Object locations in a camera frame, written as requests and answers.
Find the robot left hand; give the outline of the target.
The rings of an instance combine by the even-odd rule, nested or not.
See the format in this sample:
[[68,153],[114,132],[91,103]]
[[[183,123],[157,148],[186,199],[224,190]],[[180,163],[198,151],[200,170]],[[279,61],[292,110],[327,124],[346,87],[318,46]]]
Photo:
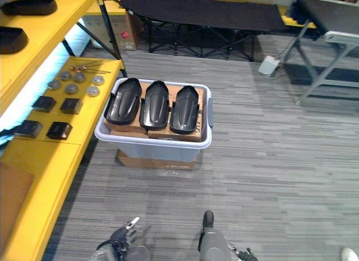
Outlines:
[[127,221],[119,229],[114,231],[111,235],[111,241],[114,244],[125,244],[128,238],[132,238],[136,234],[135,226],[140,221],[140,217],[135,217],[133,220]]

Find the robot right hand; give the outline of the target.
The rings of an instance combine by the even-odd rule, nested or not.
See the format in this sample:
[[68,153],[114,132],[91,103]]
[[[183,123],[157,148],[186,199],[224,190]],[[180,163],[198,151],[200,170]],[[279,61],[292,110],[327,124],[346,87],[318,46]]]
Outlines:
[[258,258],[253,255],[250,248],[247,248],[246,251],[238,250],[234,245],[228,244],[229,250],[242,261],[258,261]]

